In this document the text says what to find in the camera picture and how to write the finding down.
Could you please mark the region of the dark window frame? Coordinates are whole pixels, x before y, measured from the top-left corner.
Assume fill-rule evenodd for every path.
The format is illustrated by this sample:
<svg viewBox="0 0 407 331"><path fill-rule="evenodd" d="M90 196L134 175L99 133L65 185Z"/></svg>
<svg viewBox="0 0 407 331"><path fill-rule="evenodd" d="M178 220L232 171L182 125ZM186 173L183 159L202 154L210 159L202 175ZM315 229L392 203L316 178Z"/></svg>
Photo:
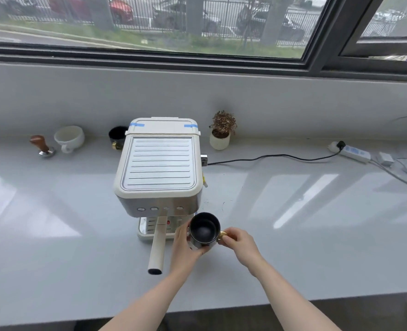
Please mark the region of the dark window frame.
<svg viewBox="0 0 407 331"><path fill-rule="evenodd" d="M407 83L407 0L328 0L305 47L14 20L0 4L0 62Z"/></svg>

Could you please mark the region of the white car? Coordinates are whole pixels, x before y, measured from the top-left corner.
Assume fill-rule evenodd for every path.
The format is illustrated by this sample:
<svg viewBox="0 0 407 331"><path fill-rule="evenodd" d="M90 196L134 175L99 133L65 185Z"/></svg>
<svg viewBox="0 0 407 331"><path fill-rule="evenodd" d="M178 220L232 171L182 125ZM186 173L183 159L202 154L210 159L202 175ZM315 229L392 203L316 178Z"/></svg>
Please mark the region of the white car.
<svg viewBox="0 0 407 331"><path fill-rule="evenodd" d="M0 0L3 9L12 15L32 14L37 6L37 0Z"/></svg>

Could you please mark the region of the white power adapter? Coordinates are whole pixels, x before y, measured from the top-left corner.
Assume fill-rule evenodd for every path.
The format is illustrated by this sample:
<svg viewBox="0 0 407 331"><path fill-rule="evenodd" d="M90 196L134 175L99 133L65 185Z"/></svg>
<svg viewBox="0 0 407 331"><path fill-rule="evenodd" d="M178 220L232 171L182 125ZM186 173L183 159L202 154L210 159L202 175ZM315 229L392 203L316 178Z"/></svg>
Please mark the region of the white power adapter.
<svg viewBox="0 0 407 331"><path fill-rule="evenodd" d="M381 151L377 153L376 158L377 162L384 167L391 167L395 163L395 160L390 154Z"/></svg>

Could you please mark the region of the black car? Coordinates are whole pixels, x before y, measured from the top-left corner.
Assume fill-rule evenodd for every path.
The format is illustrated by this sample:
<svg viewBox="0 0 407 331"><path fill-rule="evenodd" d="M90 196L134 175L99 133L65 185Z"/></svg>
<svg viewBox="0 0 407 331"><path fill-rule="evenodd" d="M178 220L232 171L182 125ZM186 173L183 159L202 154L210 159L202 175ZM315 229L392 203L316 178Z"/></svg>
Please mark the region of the black car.
<svg viewBox="0 0 407 331"><path fill-rule="evenodd" d="M249 26L252 38L261 38L266 25L268 12L268 7L255 8L251 11L251 16L249 18L250 9L248 6L244 6L236 18L237 35L243 36L247 26ZM300 42L303 40L304 36L305 31L301 28L301 25L290 20L286 15L279 31L278 39Z"/></svg>

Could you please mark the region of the grey concrete pillar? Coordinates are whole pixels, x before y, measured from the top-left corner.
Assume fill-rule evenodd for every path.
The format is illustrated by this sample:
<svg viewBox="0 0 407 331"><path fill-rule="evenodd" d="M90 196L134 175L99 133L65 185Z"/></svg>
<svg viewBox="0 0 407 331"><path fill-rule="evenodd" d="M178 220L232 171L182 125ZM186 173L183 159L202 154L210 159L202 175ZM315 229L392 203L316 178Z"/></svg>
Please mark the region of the grey concrete pillar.
<svg viewBox="0 0 407 331"><path fill-rule="evenodd" d="M293 0L271 0L268 16L260 43L264 46L275 46L283 27L285 15Z"/></svg>
<svg viewBox="0 0 407 331"><path fill-rule="evenodd" d="M109 0L86 0L94 25L103 31L114 31Z"/></svg>
<svg viewBox="0 0 407 331"><path fill-rule="evenodd" d="M203 28L204 0L186 0L187 30L196 31Z"/></svg>

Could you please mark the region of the person's left forearm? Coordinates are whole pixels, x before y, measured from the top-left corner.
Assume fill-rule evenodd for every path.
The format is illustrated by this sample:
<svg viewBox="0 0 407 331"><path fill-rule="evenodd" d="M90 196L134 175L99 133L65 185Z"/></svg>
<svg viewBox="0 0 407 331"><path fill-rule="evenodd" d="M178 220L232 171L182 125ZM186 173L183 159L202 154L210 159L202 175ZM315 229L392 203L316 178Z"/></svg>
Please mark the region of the person's left forearm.
<svg viewBox="0 0 407 331"><path fill-rule="evenodd" d="M174 297L191 273L173 270L153 289L113 317L99 331L157 331Z"/></svg>

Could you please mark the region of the white power strip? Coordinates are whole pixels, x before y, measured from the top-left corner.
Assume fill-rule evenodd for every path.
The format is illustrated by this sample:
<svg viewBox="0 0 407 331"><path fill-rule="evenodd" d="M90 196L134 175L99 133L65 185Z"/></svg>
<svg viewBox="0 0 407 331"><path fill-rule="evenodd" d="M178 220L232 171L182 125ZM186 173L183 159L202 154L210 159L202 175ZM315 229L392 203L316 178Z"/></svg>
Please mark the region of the white power strip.
<svg viewBox="0 0 407 331"><path fill-rule="evenodd" d="M334 154L341 155L362 163L368 163L372 157L368 151L346 145L344 141L332 142L327 148Z"/></svg>

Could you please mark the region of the person's right hand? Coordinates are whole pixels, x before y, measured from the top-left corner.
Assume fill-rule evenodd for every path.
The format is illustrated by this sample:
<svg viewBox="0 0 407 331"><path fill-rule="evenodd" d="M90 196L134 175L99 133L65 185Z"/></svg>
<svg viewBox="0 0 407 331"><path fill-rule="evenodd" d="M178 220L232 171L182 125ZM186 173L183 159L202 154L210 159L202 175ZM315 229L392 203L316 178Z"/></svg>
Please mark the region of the person's right hand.
<svg viewBox="0 0 407 331"><path fill-rule="evenodd" d="M264 261L254 238L247 231L236 227L229 227L223 231L227 233L226 236L235 239L235 248L231 250L234 251L239 262L253 274L257 266Z"/></svg>

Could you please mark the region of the red car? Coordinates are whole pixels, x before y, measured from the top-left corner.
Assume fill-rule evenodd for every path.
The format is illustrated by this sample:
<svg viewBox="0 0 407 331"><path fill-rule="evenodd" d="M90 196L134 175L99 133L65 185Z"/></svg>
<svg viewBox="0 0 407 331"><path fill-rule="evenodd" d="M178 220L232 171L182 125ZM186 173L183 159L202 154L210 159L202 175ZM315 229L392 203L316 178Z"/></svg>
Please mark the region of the red car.
<svg viewBox="0 0 407 331"><path fill-rule="evenodd" d="M50 9L58 16L68 19L71 16L76 21L93 22L86 0L48 0ZM113 22L115 24L133 24L132 7L122 0L108 0Z"/></svg>

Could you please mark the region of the person's right forearm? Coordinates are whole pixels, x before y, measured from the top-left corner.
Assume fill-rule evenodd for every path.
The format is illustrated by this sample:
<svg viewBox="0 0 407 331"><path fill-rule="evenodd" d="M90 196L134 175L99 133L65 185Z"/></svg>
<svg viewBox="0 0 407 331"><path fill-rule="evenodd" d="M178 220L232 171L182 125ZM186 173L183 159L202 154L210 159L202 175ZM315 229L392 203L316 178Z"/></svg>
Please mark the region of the person's right forearm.
<svg viewBox="0 0 407 331"><path fill-rule="evenodd" d="M261 283L284 331L342 331L263 257L254 257L248 269Z"/></svg>

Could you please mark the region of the white ceramic cup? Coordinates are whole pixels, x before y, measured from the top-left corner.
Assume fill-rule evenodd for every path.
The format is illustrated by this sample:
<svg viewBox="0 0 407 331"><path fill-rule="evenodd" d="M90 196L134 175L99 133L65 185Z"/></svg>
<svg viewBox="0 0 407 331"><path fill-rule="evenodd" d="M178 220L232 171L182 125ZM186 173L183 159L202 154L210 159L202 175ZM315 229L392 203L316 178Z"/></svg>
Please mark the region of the white ceramic cup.
<svg viewBox="0 0 407 331"><path fill-rule="evenodd" d="M62 127L53 137L65 154L70 154L74 150L81 148L85 142L85 133L79 126Z"/></svg>

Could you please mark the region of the person's left hand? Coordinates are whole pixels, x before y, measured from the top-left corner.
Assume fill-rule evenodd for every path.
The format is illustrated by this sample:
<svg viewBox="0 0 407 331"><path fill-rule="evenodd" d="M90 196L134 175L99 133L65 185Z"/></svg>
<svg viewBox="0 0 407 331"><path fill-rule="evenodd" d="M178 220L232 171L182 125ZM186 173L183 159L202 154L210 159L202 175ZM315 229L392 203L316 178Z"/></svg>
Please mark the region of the person's left hand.
<svg viewBox="0 0 407 331"><path fill-rule="evenodd" d="M192 272L199 257L192 257L187 240L187 231L190 220L184 222L175 231L170 262L170 273L187 278Z"/></svg>

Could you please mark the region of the dark grey car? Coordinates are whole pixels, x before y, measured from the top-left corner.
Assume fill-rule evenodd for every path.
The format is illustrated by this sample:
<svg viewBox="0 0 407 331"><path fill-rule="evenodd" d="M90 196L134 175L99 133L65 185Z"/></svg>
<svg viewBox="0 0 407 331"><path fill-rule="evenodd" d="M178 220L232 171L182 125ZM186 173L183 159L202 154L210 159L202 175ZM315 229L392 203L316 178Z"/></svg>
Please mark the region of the dark grey car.
<svg viewBox="0 0 407 331"><path fill-rule="evenodd" d="M170 30L186 31L186 1L161 0L152 4L151 26ZM202 11L204 33L218 33L221 20L205 8Z"/></svg>

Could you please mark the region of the cream white espresso machine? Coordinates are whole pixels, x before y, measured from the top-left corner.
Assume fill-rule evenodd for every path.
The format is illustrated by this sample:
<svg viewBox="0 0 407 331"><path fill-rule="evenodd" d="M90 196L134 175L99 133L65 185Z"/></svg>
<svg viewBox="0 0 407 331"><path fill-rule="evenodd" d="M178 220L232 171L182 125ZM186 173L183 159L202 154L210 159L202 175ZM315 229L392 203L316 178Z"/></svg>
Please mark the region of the cream white espresso machine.
<svg viewBox="0 0 407 331"><path fill-rule="evenodd" d="M167 216L167 237L200 207L205 185L199 128L190 118L150 117L129 126L113 190L127 214L139 219L140 239L152 240L157 218Z"/></svg>

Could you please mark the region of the wooden handled coffee tamper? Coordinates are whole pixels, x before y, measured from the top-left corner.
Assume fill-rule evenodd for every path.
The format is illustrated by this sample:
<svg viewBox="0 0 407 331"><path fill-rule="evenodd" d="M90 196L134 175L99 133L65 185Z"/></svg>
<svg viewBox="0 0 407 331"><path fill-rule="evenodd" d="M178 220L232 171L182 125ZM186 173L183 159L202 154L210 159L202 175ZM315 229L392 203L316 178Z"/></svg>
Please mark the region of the wooden handled coffee tamper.
<svg viewBox="0 0 407 331"><path fill-rule="evenodd" d="M56 153L55 148L46 144L46 140L42 135L32 135L30 137L30 143L39 149L40 157L48 158Z"/></svg>

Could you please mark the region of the black metal fence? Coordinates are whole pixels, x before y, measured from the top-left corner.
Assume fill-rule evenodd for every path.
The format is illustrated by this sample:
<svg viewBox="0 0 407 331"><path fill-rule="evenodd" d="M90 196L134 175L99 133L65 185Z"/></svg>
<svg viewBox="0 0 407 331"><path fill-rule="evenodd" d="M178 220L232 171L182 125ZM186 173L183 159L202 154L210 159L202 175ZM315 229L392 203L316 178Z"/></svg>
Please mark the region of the black metal fence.
<svg viewBox="0 0 407 331"><path fill-rule="evenodd" d="M132 29L137 32L153 32L153 33L167 33L180 30L170 30L163 28L154 28L151 26L152 18L152 4L157 3L161 0L122 0L128 3L134 13L134 23L133 24L115 24L119 29ZM285 41L278 40L277 46L285 47L305 47L308 43L314 28L317 24L319 16L327 4L328 0L294 0L294 2L289 5L286 15L290 20L301 25L301 28L305 31L305 36L302 41ZM93 24L93 22L87 21L76 21L71 16L68 19L58 16L56 13L52 12L50 9L48 0L37 0L38 6L32 14L28 15L12 15L8 14L14 20L24 20L24 21L42 21L42 22L63 22L63 21L74 21L75 23L85 23ZM268 7L270 6L270 0L204 0L204 8L211 12L214 16L221 20L221 28L218 33L204 33L204 37L217 37L222 39L241 39L249 29L249 40L260 40L261 38L252 38L250 34L250 27L247 26L243 36L239 36L236 33L236 18L239 12L248 6L250 12L255 8Z"/></svg>

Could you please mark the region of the small potted plant white pot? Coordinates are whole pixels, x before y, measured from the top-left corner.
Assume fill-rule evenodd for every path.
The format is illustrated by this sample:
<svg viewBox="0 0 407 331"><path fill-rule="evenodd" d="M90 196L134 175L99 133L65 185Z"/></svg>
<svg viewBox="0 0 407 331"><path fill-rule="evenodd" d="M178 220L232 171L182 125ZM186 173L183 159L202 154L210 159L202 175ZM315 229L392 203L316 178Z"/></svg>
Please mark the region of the small potted plant white pot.
<svg viewBox="0 0 407 331"><path fill-rule="evenodd" d="M234 134L237 123L232 113L224 110L218 111L212 118L210 126L210 145L215 150L224 150L228 147L230 137Z"/></svg>

